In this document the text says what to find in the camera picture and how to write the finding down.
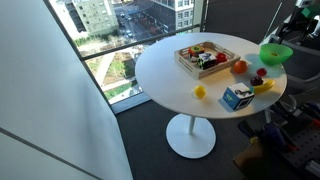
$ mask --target green bowl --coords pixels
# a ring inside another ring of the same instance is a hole
[[[291,48],[276,43],[263,44],[260,48],[260,59],[264,64],[269,66],[283,63],[292,54]]]

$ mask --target gray carpet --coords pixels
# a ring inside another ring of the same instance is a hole
[[[296,98],[299,103],[311,99],[320,102],[318,93],[299,95]],[[286,96],[281,100],[290,102]],[[260,129],[265,123],[264,113],[241,119],[209,120],[216,131],[216,145],[207,156],[195,160],[175,153],[166,140],[167,124],[175,115],[177,113],[148,101],[116,116],[134,179],[243,179],[232,158],[243,151],[249,141],[237,125],[246,119],[253,129]],[[277,118],[278,115],[272,114],[273,120]],[[298,179],[292,172],[280,174],[278,178]]]

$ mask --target wooden tray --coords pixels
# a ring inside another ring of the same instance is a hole
[[[213,67],[202,70],[198,67],[197,63],[193,63],[189,60],[189,47],[184,49],[180,49],[174,52],[175,61],[180,64],[180,66],[188,72],[194,79],[201,79],[206,76],[211,75],[214,72],[217,72],[221,69],[231,66],[234,62],[240,60],[240,56],[211,42],[206,41],[199,44],[195,44],[193,46],[201,46],[204,48],[205,52],[210,52],[212,55],[216,55],[217,53],[224,53],[227,56],[227,61],[223,63],[219,63]]]

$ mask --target tabletop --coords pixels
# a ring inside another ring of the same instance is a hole
[[[248,63],[248,70],[235,74],[227,67],[195,80],[174,60],[174,52],[204,41],[212,41],[238,55]],[[260,46],[248,40],[219,33],[188,33],[162,39],[148,47],[136,64],[136,78],[144,92],[161,106],[186,115],[209,119],[248,116],[265,110],[283,94],[287,76],[283,66],[266,66],[259,59]],[[232,110],[222,100],[226,88],[237,83],[250,86],[256,70],[265,68],[263,80],[274,79],[272,89],[258,94],[242,109]],[[202,85],[206,95],[202,99],[192,95],[194,87]]]

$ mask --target orange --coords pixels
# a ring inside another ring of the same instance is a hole
[[[239,60],[237,62],[234,63],[233,65],[233,71],[235,73],[241,74],[244,73],[248,70],[248,65],[246,61],[243,60]]]

